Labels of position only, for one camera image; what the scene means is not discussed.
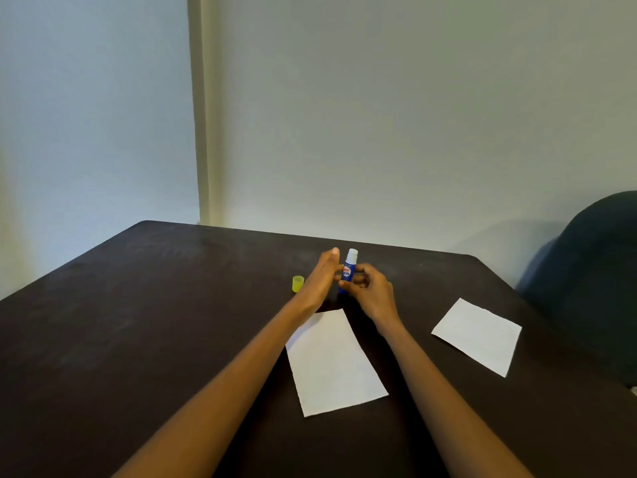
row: person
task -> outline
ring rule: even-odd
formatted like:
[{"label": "person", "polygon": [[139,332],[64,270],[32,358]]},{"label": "person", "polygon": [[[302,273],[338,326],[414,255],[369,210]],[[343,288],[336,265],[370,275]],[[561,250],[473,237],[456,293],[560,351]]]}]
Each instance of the person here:
[{"label": "person", "polygon": [[413,400],[453,477],[530,477],[530,472],[449,384],[402,325],[394,289],[372,265],[340,281],[339,249],[323,253],[297,295],[114,475],[209,478],[292,333],[333,281],[347,290],[391,347]]}]

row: person's right arm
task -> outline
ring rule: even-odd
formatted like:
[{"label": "person's right arm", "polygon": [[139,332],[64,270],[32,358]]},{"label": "person's right arm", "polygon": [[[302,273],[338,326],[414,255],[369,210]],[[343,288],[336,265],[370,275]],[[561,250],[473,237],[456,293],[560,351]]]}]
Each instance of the person's right arm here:
[{"label": "person's right arm", "polygon": [[340,281],[386,339],[436,447],[453,477],[532,477],[462,399],[402,325],[394,289],[373,266],[356,265],[353,283]]}]

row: sheet of paper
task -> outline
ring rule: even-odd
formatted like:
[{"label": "sheet of paper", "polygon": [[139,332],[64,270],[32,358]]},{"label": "sheet of paper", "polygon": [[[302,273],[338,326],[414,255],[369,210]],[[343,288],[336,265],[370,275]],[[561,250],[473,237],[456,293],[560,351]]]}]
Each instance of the sheet of paper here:
[{"label": "sheet of paper", "polygon": [[343,310],[315,313],[285,348],[306,418],[387,395]]},{"label": "sheet of paper", "polygon": [[460,298],[431,333],[506,377],[520,330],[518,324]]}]

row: black chair backrest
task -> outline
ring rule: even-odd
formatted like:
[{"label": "black chair backrest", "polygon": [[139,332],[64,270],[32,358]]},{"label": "black chair backrest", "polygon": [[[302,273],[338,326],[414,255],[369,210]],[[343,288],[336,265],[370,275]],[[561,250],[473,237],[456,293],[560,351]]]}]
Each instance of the black chair backrest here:
[{"label": "black chair backrest", "polygon": [[579,213],[522,296],[637,385],[637,191]]}]

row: tabletop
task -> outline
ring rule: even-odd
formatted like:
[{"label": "tabletop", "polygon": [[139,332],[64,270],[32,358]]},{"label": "tabletop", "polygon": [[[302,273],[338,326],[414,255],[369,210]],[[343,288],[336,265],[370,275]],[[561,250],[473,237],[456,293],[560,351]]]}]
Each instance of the tabletop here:
[{"label": "tabletop", "polygon": [[[359,250],[405,326],[537,477],[623,477],[637,398],[472,256],[141,222],[0,301],[0,475],[107,477],[291,298],[320,252]],[[431,330],[458,300],[522,326],[506,378]],[[304,418],[285,351],[218,476],[445,476],[389,347],[333,288],[389,396]]]}]

